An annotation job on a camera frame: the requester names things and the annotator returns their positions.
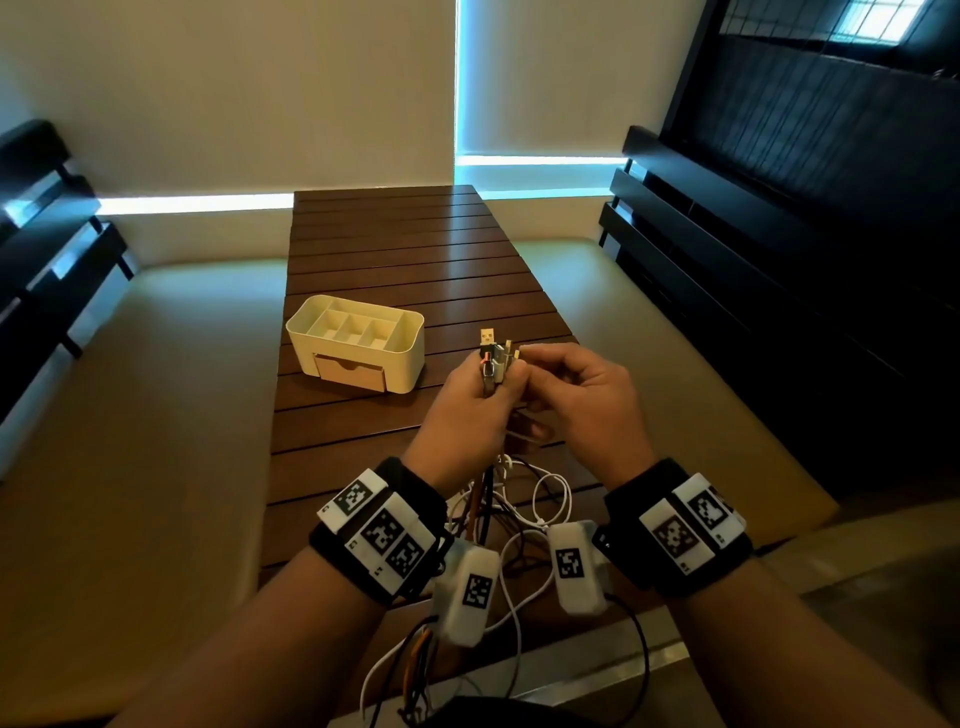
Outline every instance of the right hand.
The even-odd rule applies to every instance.
[[[555,410],[567,446],[607,488],[657,462],[630,373],[578,344],[520,348],[530,367],[527,397]]]

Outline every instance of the black wrist strap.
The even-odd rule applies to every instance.
[[[753,553],[745,522],[699,473],[671,459],[609,493],[611,522],[593,543],[641,589],[687,596]]]
[[[318,516],[313,549],[388,606],[418,595],[452,543],[443,497],[395,457],[361,473]]]

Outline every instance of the white desk organizer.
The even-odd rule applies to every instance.
[[[409,392],[423,368],[423,316],[311,296],[286,324],[303,373],[378,392]]]

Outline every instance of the wooden table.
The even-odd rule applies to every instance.
[[[379,394],[319,380],[300,371],[284,330],[279,352],[270,494],[263,524],[261,585],[306,544],[317,511],[358,473],[413,439],[449,374],[479,346],[481,328],[498,341],[574,341],[564,320],[470,185],[298,192],[290,235],[284,319],[319,293],[399,306],[426,320],[426,363],[417,388]],[[531,461],[563,474],[576,492],[573,520],[605,522],[604,492],[561,441]],[[508,479],[513,503],[529,518],[536,479],[515,471]],[[557,506],[538,511],[547,518]],[[488,546],[500,549],[509,532],[494,523]],[[510,580],[511,596],[532,593],[549,574],[547,552],[536,540],[527,551],[540,559]],[[658,604],[614,571],[614,586],[636,609]],[[502,596],[493,616],[506,614]],[[363,676],[429,612],[429,598],[396,606],[384,619],[354,675],[341,712],[356,709]],[[533,649],[622,619],[611,610],[599,619],[571,619],[552,590],[522,610],[523,644]],[[441,649],[433,680],[510,656],[510,626],[465,653]]]

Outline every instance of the hand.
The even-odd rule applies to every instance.
[[[630,373],[577,344],[520,348],[528,394],[556,410],[566,443],[600,482],[617,488],[657,462]]]
[[[545,425],[514,412],[531,369],[514,361],[496,392],[484,399],[480,353],[473,352],[446,378],[420,432],[400,458],[403,464],[449,497],[504,451],[508,423],[512,432],[541,440],[549,437],[552,433]],[[506,445],[516,451],[517,443]]]

